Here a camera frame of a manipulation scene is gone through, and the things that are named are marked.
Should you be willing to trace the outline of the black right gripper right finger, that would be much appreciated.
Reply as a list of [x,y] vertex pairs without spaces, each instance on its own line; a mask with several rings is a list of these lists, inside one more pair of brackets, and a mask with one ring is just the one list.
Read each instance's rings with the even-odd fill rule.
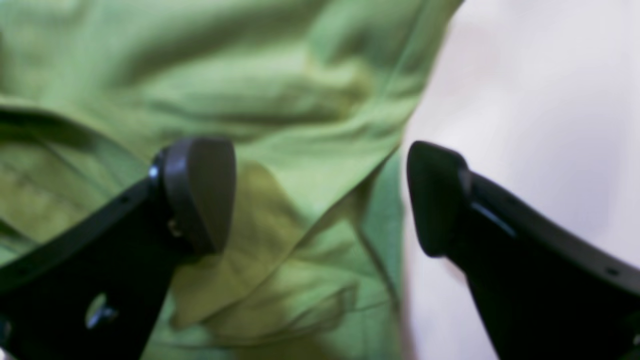
[[637,360],[639,269],[471,171],[454,150],[410,145],[422,251],[464,273],[501,360]]

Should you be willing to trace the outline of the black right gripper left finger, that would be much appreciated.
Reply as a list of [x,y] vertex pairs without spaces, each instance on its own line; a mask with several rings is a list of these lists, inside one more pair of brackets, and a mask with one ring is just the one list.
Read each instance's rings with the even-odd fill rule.
[[1,358],[141,358],[175,269],[224,250],[236,179],[230,140],[181,139],[146,178],[3,265]]

